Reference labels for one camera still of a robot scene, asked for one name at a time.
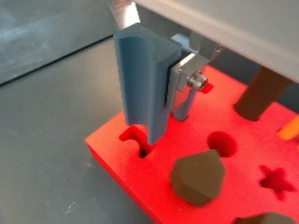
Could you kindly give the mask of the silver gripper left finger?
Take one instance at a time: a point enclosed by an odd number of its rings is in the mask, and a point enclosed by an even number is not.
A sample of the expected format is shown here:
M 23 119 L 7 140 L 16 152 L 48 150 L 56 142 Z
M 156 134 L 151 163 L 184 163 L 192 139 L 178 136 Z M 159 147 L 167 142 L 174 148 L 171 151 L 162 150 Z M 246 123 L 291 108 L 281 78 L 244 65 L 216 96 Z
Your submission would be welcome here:
M 108 7 L 116 22 L 116 30 L 140 22 L 136 3 L 132 0 L 108 0 Z

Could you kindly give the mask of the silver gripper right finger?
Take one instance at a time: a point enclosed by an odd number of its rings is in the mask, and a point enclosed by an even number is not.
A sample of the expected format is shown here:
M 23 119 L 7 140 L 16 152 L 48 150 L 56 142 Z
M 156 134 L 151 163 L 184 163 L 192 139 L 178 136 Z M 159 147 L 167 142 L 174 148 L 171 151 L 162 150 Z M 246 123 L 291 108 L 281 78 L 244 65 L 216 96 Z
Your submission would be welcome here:
M 202 91 L 207 86 L 207 78 L 202 75 L 204 67 L 220 55 L 223 46 L 211 39 L 203 37 L 195 31 L 190 37 L 191 51 L 171 66 L 167 90 L 167 106 L 179 106 L 187 96 L 184 89 Z

